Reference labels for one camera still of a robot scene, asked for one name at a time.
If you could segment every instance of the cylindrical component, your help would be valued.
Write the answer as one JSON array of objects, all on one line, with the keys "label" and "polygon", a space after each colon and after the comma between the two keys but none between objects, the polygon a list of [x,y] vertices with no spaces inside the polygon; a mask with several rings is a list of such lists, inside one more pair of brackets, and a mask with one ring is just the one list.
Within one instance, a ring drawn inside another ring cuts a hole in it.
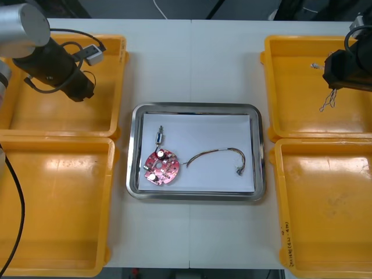
[{"label": "cylindrical component", "polygon": [[[32,77],[53,87],[64,83],[77,67],[72,55],[52,38],[46,46],[36,48],[32,55],[13,59],[13,62]],[[78,71],[71,82],[61,90],[70,99],[81,102],[84,98],[93,96],[93,89],[93,83],[82,71]]]},{"label": "cylindrical component", "polygon": [[27,3],[2,6],[0,27],[0,56],[3,57],[26,57],[35,47],[47,44],[51,36],[45,16]]},{"label": "cylindrical component", "polygon": [[155,173],[151,173],[149,175],[149,180],[155,182],[156,180],[158,180],[158,177],[155,175]]},{"label": "cylindrical component", "polygon": [[159,159],[163,159],[165,157],[165,154],[164,154],[164,152],[162,150],[159,150],[157,152],[157,156],[158,156]]},{"label": "cylindrical component", "polygon": [[5,97],[5,90],[8,87],[9,80],[12,76],[12,70],[0,60],[0,105]]}]

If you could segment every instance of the stainless steel tray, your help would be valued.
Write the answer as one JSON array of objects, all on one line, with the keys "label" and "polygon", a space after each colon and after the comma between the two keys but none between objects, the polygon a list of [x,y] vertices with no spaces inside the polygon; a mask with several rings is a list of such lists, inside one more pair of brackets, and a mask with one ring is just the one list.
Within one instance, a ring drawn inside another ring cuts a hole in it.
[{"label": "stainless steel tray", "polygon": [[[142,126],[144,114],[171,115],[249,115],[251,123],[254,192],[142,191],[138,189],[141,170]],[[257,201],[266,191],[264,176],[262,121],[252,105],[224,103],[146,103],[137,106],[132,115],[127,164],[127,190],[137,199],[185,199],[212,201]]]}]

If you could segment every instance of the electronic component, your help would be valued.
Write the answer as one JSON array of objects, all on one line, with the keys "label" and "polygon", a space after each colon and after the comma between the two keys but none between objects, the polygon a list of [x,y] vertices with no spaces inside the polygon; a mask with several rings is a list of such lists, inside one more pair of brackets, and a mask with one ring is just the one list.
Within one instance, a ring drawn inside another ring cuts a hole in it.
[{"label": "electronic component", "polygon": [[157,180],[158,180],[158,177],[155,175],[155,173],[151,173],[147,178],[151,182],[157,182]]},{"label": "electronic component", "polygon": [[[162,152],[164,158],[172,158],[172,164],[167,163],[167,160],[161,160],[158,158],[158,153]],[[149,170],[145,173],[145,177],[152,183],[156,185],[168,184],[175,179],[177,173],[180,169],[180,163],[177,160],[177,157],[174,153],[169,150],[161,149],[157,152],[154,152],[147,158],[145,166]]]},{"label": "electronic component", "polygon": [[163,126],[160,126],[159,132],[156,133],[155,145],[159,146],[160,144],[162,144],[162,141],[163,141]]},{"label": "electronic component", "polygon": [[156,156],[158,157],[158,159],[161,160],[161,159],[164,159],[165,154],[164,154],[164,152],[163,152],[162,150],[159,150],[159,151],[157,152]]},{"label": "electronic component", "polygon": [[168,184],[176,177],[180,163],[174,153],[166,149],[158,150],[163,141],[163,126],[160,126],[155,137],[155,151],[147,158],[144,169],[145,177],[156,185]]},{"label": "electronic component", "polygon": [[84,50],[88,48],[95,49],[94,54],[85,58],[85,61],[88,63],[89,66],[94,66],[103,60],[103,53],[96,45],[89,45],[86,48],[84,48]]}]

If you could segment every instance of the orange bin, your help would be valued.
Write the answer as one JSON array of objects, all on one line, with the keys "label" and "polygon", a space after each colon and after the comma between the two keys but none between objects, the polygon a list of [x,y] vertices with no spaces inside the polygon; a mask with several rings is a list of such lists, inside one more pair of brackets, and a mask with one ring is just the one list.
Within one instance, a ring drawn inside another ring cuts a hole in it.
[{"label": "orange bin", "polygon": [[[97,275],[106,247],[115,144],[109,138],[0,137],[20,181],[26,219],[5,275]],[[15,243],[20,202],[8,169],[0,177],[0,266]]]},{"label": "orange bin", "polygon": [[281,263],[299,278],[372,278],[372,139],[281,139],[270,161]]},{"label": "orange bin", "polygon": [[[82,47],[96,44],[82,35],[53,35],[59,43],[78,42]],[[123,94],[124,67],[128,59],[126,40],[122,36],[97,35],[107,50],[104,59],[95,66],[83,64],[96,77],[94,96],[83,102],[74,102],[65,93],[41,94],[30,88],[23,79],[27,74],[17,68],[11,59],[5,62],[13,76],[0,109],[0,135],[75,136],[118,138],[119,112]],[[69,53],[77,52],[68,45]],[[87,77],[93,81],[91,74]],[[33,80],[42,89],[49,86]]]},{"label": "orange bin", "polygon": [[322,78],[328,55],[344,49],[344,37],[270,36],[261,55],[270,114],[269,137],[372,138],[372,94],[343,88],[336,106],[322,107],[331,90]]}]

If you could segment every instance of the round circuit board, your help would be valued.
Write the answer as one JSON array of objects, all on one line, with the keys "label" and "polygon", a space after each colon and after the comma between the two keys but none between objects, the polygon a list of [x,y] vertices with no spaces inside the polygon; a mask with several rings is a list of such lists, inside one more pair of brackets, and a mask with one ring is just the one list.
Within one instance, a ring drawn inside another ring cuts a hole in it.
[{"label": "round circuit board", "polygon": [[156,185],[168,184],[176,177],[180,162],[173,152],[160,149],[147,158],[144,169],[145,177],[150,182]]}]

